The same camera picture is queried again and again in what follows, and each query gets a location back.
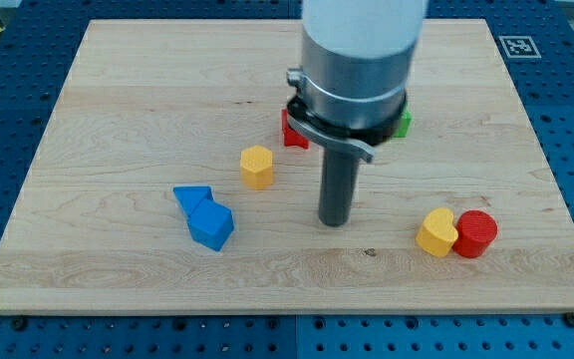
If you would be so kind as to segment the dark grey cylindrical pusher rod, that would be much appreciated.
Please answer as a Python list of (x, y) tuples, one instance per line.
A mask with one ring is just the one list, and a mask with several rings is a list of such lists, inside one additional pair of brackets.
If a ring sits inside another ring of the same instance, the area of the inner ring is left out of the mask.
[(328, 226), (341, 226), (350, 216), (359, 159), (326, 149), (321, 174), (319, 219)]

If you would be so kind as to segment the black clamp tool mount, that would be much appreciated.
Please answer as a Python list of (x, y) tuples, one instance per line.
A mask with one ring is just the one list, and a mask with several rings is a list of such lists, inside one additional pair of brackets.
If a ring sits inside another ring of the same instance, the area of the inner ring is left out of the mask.
[(403, 85), (384, 94), (348, 98), (330, 93), (301, 68), (286, 74), (295, 95), (287, 103), (287, 124), (300, 136), (325, 150), (370, 163), (375, 147), (399, 129), (407, 107)]

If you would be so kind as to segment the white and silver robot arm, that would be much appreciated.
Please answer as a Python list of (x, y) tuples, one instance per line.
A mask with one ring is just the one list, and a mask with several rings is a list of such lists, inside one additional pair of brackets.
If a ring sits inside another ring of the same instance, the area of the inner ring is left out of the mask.
[(301, 61), (291, 129), (323, 148), (318, 217), (350, 216), (360, 162), (397, 131), (428, 0), (309, 0), (302, 4)]

